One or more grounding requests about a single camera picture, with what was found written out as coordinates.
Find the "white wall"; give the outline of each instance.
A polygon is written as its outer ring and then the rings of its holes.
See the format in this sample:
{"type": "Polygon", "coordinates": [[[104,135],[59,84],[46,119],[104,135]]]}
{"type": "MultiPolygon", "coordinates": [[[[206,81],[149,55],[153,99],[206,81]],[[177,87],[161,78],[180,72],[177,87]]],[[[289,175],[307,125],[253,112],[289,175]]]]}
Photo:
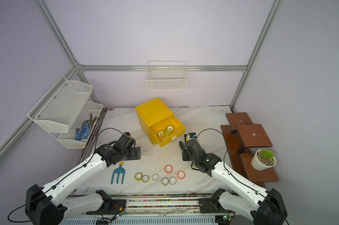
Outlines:
{"type": "Polygon", "coordinates": [[[246,65],[273,0],[46,2],[81,64],[246,65]]]}
{"type": "Polygon", "coordinates": [[[339,224],[339,0],[283,2],[234,111],[274,145],[289,223],[339,224]]]}
{"type": "MultiPolygon", "coordinates": [[[[33,0],[0,0],[0,145],[70,68],[33,0]]],[[[25,203],[27,189],[67,172],[79,154],[34,125],[0,166],[0,224],[13,224],[7,215],[25,203]]],[[[23,208],[11,218],[27,219],[23,208]]]]}
{"type": "Polygon", "coordinates": [[[146,72],[85,72],[104,107],[136,107],[160,97],[169,107],[229,106],[242,72],[188,72],[187,90],[149,91],[146,72]]]}

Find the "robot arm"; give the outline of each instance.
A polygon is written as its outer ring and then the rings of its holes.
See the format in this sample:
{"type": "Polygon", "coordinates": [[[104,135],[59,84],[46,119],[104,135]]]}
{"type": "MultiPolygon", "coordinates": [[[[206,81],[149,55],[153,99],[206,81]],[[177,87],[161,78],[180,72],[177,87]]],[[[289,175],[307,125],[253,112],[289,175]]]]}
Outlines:
{"type": "Polygon", "coordinates": [[[27,190],[25,213],[35,225],[57,225],[62,220],[78,215],[105,214],[111,210],[111,198],[103,190],[88,196],[66,199],[78,186],[101,170],[122,160],[139,160],[140,147],[129,133],[118,141],[101,145],[84,162],[56,180],[27,190]]]}
{"type": "Polygon", "coordinates": [[[250,182],[222,162],[220,157],[213,153],[206,154],[195,133],[185,135],[185,143],[180,142],[180,147],[184,161],[192,161],[199,171],[220,180],[242,197],[231,195],[223,189],[217,190],[210,201],[210,205],[217,205],[213,212],[231,210],[247,217],[255,225],[284,223],[287,211],[278,191],[268,191],[250,182]]]}

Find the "marble table surface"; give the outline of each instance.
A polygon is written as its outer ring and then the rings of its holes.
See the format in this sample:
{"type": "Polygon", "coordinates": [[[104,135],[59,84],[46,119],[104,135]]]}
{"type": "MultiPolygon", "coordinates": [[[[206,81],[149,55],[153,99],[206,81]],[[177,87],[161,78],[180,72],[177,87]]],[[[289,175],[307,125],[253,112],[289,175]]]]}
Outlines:
{"type": "MultiPolygon", "coordinates": [[[[230,113],[229,106],[198,106],[198,107],[170,107],[170,110],[186,127],[185,133],[195,132],[199,134],[207,128],[214,128],[221,131],[220,125],[228,125],[226,113],[230,113]]],[[[107,111],[101,130],[105,128],[116,128],[121,132],[130,132],[131,137],[136,139],[136,146],[141,147],[141,159],[124,161],[122,167],[126,170],[124,182],[111,184],[113,170],[118,168],[119,164],[111,165],[107,169],[100,171],[81,186],[77,188],[76,194],[87,195],[96,190],[104,190],[108,194],[155,194],[155,193],[187,193],[187,192],[211,192],[218,188],[230,190],[222,182],[208,176],[206,173],[191,169],[190,161],[182,161],[182,151],[179,147],[179,141],[184,142],[184,136],[178,137],[164,147],[158,144],[152,145],[145,132],[142,130],[138,121],[135,108],[111,108],[107,111]],[[166,165],[172,165],[173,172],[167,174],[164,171],[166,165]],[[177,178],[178,171],[184,171],[186,177],[183,180],[177,179],[175,185],[161,185],[163,177],[177,178]],[[137,172],[148,175],[148,183],[136,181],[134,176],[137,172]],[[158,174],[157,182],[152,181],[152,175],[158,174]]],[[[97,146],[118,140],[121,134],[113,129],[108,129],[100,134],[97,140],[97,146]]],[[[206,130],[198,137],[198,142],[206,153],[214,153],[223,159],[226,152],[226,145],[220,133],[214,130],[206,130]]],[[[230,165],[228,155],[226,164],[230,165]]]]}

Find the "soil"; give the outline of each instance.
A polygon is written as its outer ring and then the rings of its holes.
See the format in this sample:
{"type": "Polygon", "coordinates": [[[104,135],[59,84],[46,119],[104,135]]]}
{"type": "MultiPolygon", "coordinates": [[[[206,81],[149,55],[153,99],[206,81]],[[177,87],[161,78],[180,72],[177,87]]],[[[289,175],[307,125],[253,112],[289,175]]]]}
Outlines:
{"type": "Polygon", "coordinates": [[[265,157],[261,156],[260,154],[258,154],[258,152],[257,152],[257,159],[262,164],[264,164],[266,166],[273,166],[275,164],[275,160],[274,159],[265,158],[265,157]]]}

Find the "yellow drawer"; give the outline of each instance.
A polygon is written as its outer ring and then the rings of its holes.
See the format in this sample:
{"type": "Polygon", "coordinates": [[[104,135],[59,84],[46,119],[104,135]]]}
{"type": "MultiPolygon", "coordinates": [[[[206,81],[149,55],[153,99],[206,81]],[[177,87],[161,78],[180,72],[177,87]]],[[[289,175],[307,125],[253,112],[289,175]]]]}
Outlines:
{"type": "Polygon", "coordinates": [[[185,132],[185,126],[181,124],[159,97],[137,106],[136,112],[140,125],[152,144],[159,143],[163,147],[172,141],[172,138],[175,139],[176,135],[178,137],[185,132]],[[168,126],[173,126],[171,135],[159,137],[158,132],[164,131],[168,126]]]}
{"type": "Polygon", "coordinates": [[[152,125],[149,127],[151,132],[151,136],[154,137],[159,144],[159,146],[163,147],[171,141],[175,140],[177,137],[181,136],[186,127],[175,117],[175,115],[171,115],[170,117],[152,125]],[[173,127],[173,131],[170,135],[164,135],[163,137],[158,136],[160,131],[165,131],[168,126],[173,127]]]}

